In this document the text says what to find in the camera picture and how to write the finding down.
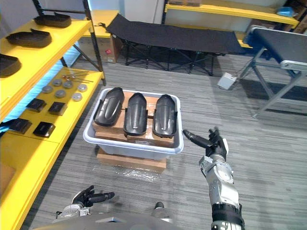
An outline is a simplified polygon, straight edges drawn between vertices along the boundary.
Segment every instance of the brown box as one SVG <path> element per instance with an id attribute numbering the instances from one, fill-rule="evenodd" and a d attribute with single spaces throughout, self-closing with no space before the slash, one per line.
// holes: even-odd
<path id="1" fill-rule="evenodd" d="M 127 136 L 129 142 L 136 144 L 153 145 L 160 147 L 172 148 L 174 146 L 174 137 L 172 138 L 161 138 L 153 133 L 153 120 L 147 119 L 146 133 L 142 136 Z"/>
<path id="2" fill-rule="evenodd" d="M 307 0 L 293 0 L 293 1 L 289 1 L 285 6 L 292 7 L 294 12 L 297 13 L 297 15 L 294 16 L 294 18 L 299 20 L 302 17 L 302 15 L 307 11 Z M 296 28 L 301 31 L 300 33 L 302 33 L 304 27 L 300 26 L 300 28 L 298 28 L 298 26 Z M 290 31 L 291 29 L 292 29 L 292 25 L 285 25 L 283 27 L 284 31 Z"/>
<path id="3" fill-rule="evenodd" d="M 302 19 L 302 21 L 293 30 L 294 33 L 302 34 L 307 29 L 307 15 Z"/>
<path id="4" fill-rule="evenodd" d="M 168 4 L 183 6 L 187 0 L 168 0 Z"/>
<path id="5" fill-rule="evenodd" d="M 134 94 L 133 92 L 124 92 L 125 100 L 124 100 L 123 105 L 122 105 L 123 110 L 128 107 L 129 98 L 132 97 L 133 94 Z M 157 98 L 157 97 L 145 97 L 145 99 L 147 101 L 147 108 L 146 108 L 148 110 L 147 117 L 153 118 L 155 105 L 156 105 L 159 98 Z"/>
<path id="6" fill-rule="evenodd" d="M 96 60 L 92 39 L 81 37 L 78 41 L 80 49 L 92 60 Z M 98 37 L 97 44 L 100 57 L 103 62 L 116 63 L 123 44 L 119 38 L 110 36 L 109 38 Z"/>
<path id="7" fill-rule="evenodd" d="M 96 132 L 124 134 L 125 110 L 121 110 L 117 122 L 113 126 L 100 126 L 93 122 L 93 128 Z"/>
<path id="8" fill-rule="evenodd" d="M 0 196 L 4 193 L 6 187 L 9 185 L 11 179 L 15 174 L 15 169 L 0 163 Z"/>
<path id="9" fill-rule="evenodd" d="M 161 161 L 155 161 L 145 158 L 107 154 L 102 149 L 99 149 L 97 159 L 102 164 L 115 165 L 130 169 L 150 170 L 156 173 L 162 173 L 163 170 L 166 169 L 166 158 Z"/>

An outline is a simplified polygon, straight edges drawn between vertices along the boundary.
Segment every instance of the yellow shelf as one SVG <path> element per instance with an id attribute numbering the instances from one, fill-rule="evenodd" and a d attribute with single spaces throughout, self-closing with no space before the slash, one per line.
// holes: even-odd
<path id="1" fill-rule="evenodd" d="M 54 79 L 61 78 L 62 74 L 69 74 L 81 69 L 63 68 Z M 37 98 L 45 100 L 47 105 L 40 113 L 24 111 L 21 118 L 30 120 L 32 125 L 22 135 L 8 131 L 0 142 L 1 162 L 16 169 L 16 173 L 1 197 L 1 229 L 19 229 L 29 211 L 36 195 L 44 183 L 51 167 L 80 118 L 93 92 L 95 91 L 102 72 L 87 71 L 82 76 L 93 83 L 85 83 L 88 87 L 82 92 L 82 100 L 75 102 L 71 95 L 77 92 L 80 82 L 73 82 L 73 88 L 66 91 L 62 99 L 54 97 L 56 90 L 63 87 L 54 87 L 52 93 L 39 94 Z M 47 111 L 54 101 L 65 102 L 67 109 L 63 116 L 50 115 Z M 41 138 L 32 134 L 40 121 L 51 122 L 55 129 L 50 138 Z"/>
<path id="2" fill-rule="evenodd" d="M 298 21 L 296 19 L 292 17 L 284 17 L 277 15 L 275 13 L 276 10 L 270 7 L 221 0 L 206 0 L 205 3 L 206 4 L 201 4 L 200 7 L 166 4 L 165 12 L 167 12 L 168 10 L 180 10 L 224 14 L 290 24 L 293 26 L 292 28 L 295 28 L 298 24 Z"/>
<path id="3" fill-rule="evenodd" d="M 110 25 L 113 19 L 118 14 L 118 11 L 107 11 L 107 10 L 93 10 L 91 11 L 92 21 L 94 25 L 95 35 L 96 37 L 109 38 L 111 36 L 110 33 L 106 31 L 106 29 L 102 26 L 98 26 L 98 23 L 104 23 L 106 26 Z M 86 31 L 83 37 L 90 37 L 91 34 L 89 31 Z"/>
<path id="4" fill-rule="evenodd" d="M 173 26 L 179 26 L 179 27 L 184 27 L 184 28 L 191 28 L 191 29 L 201 29 L 201 30 L 221 30 L 221 31 L 230 31 L 230 30 L 223 30 L 223 29 L 218 29 L 218 28 L 212 28 L 212 27 L 204 27 L 204 26 L 194 26 L 194 25 L 181 25 L 181 24 L 169 24 Z M 244 48 L 252 48 L 248 44 L 243 43 L 243 39 L 246 35 L 245 32 L 240 32 L 240 31 L 235 31 L 236 38 L 239 42 L 239 44 L 244 47 Z"/>
<path id="5" fill-rule="evenodd" d="M 41 77 L 66 53 L 90 27 L 90 21 L 72 21 L 66 28 L 37 25 L 33 20 L 14 33 L 30 28 L 50 32 L 52 42 L 44 48 L 14 46 L 1 39 L 1 53 L 19 58 L 22 67 L 15 74 L 1 78 L 0 121 L 18 104 Z"/>

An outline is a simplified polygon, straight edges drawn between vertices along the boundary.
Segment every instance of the robotic hand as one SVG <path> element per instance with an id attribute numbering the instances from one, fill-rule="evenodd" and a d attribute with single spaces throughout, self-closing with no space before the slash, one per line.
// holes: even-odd
<path id="1" fill-rule="evenodd" d="M 55 222 L 65 220 L 67 218 L 90 215 L 90 207 L 93 206 L 93 203 L 100 203 L 114 197 L 113 192 L 98 194 L 94 193 L 94 185 L 88 187 L 81 192 L 78 192 L 73 198 L 71 205 L 66 206 L 63 212 L 56 212 Z"/>
<path id="2" fill-rule="evenodd" d="M 228 144 L 219 134 L 218 128 L 209 129 L 209 140 L 187 130 L 183 134 L 196 145 L 206 149 L 199 161 L 201 172 L 209 185 L 212 206 L 212 230 L 243 230 L 239 195 L 234 186 L 233 171 L 226 163 Z"/>

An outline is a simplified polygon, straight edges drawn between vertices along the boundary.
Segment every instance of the white wall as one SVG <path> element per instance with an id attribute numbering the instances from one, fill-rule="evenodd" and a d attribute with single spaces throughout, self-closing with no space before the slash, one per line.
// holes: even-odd
<path id="1" fill-rule="evenodd" d="M 258 6 L 278 8 L 286 2 L 286 0 L 224 0 Z M 214 4 L 214 0 L 202 0 L 202 3 Z M 214 13 L 202 13 L 193 11 L 176 11 L 168 10 L 166 13 L 166 24 L 194 25 L 201 27 L 211 27 L 218 29 L 246 31 L 250 18 L 235 17 L 229 15 L 221 15 Z"/>
<path id="2" fill-rule="evenodd" d="M 125 0 L 89 0 L 92 10 L 117 10 L 125 16 Z"/>
<path id="3" fill-rule="evenodd" d="M 158 0 L 125 0 L 125 17 L 130 21 L 153 23 Z"/>
<path id="4" fill-rule="evenodd" d="M 38 16 L 31 0 L 1 0 L 1 38 Z"/>
<path id="5" fill-rule="evenodd" d="M 130 21 L 161 23 L 164 0 L 89 0 L 92 10 L 118 10 Z"/>

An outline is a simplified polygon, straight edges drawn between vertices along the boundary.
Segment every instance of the gray metal frame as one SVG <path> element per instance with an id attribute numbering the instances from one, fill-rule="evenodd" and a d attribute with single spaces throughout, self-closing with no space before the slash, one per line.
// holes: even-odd
<path id="1" fill-rule="evenodd" d="M 257 63 L 257 59 L 261 56 L 261 54 L 265 51 L 265 47 L 263 47 L 251 60 L 251 62 L 246 66 L 246 68 L 243 70 L 243 72 L 240 75 L 240 79 L 242 79 L 248 72 L 250 68 L 252 68 L 257 75 L 257 77 L 260 80 L 260 83 L 262 84 L 264 90 L 269 96 L 269 100 L 266 102 L 266 104 L 261 107 L 254 115 L 253 118 L 256 118 L 258 114 L 261 112 L 265 111 L 268 109 L 271 105 L 276 103 L 277 101 L 284 102 L 284 103 L 292 103 L 292 104 L 298 104 L 298 105 L 307 105 L 307 102 L 305 101 L 298 101 L 298 100 L 291 100 L 291 99 L 284 99 L 281 98 L 284 96 L 290 89 L 292 89 L 302 78 L 307 76 L 307 63 L 299 63 L 299 65 L 293 65 L 292 61 L 287 61 L 284 60 L 280 63 L 279 66 L 277 65 L 270 65 L 270 64 L 262 64 L 262 63 Z M 290 82 L 285 85 L 278 93 L 274 94 L 273 91 L 270 89 L 268 86 L 267 82 L 264 80 L 263 76 L 259 72 L 258 68 L 256 67 L 257 65 L 259 66 L 267 66 L 267 67 L 277 67 L 277 68 L 282 68 L 288 72 L 288 74 L 291 77 Z"/>

